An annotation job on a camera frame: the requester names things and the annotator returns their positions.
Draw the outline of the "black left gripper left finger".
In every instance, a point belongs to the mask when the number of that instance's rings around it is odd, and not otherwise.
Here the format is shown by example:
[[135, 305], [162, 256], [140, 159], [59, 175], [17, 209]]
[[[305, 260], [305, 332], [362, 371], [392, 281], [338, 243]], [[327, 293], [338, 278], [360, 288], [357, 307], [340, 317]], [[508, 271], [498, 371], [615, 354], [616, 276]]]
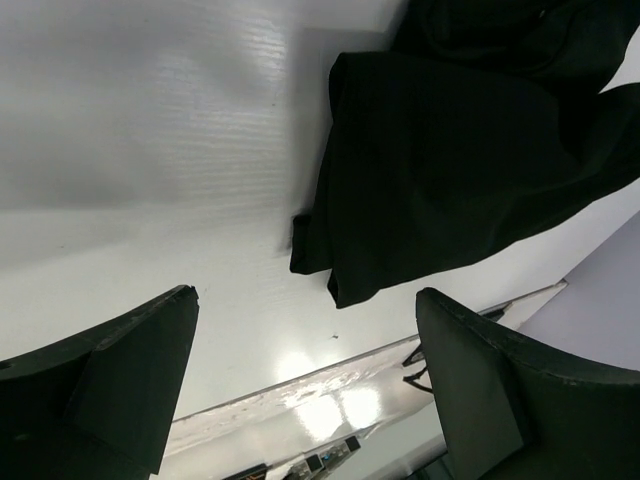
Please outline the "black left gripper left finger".
[[147, 479], [159, 472], [198, 321], [177, 286], [1, 363], [4, 479]]

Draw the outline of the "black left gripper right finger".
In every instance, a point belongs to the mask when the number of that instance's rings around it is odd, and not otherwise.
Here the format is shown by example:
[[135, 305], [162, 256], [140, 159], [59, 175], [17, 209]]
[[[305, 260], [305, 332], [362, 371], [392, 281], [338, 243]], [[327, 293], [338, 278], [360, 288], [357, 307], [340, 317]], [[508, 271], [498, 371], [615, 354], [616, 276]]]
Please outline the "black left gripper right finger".
[[416, 296], [457, 479], [636, 479], [639, 373], [561, 351], [433, 288]]

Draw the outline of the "black t-shirt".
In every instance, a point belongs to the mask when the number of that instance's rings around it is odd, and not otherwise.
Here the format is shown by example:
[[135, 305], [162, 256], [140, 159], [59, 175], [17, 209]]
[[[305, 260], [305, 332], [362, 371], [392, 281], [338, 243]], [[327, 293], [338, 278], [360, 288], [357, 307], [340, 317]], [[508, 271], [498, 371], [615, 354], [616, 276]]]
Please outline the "black t-shirt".
[[290, 269], [340, 308], [482, 261], [639, 177], [639, 87], [609, 81], [635, 1], [412, 1], [391, 47], [343, 53]]

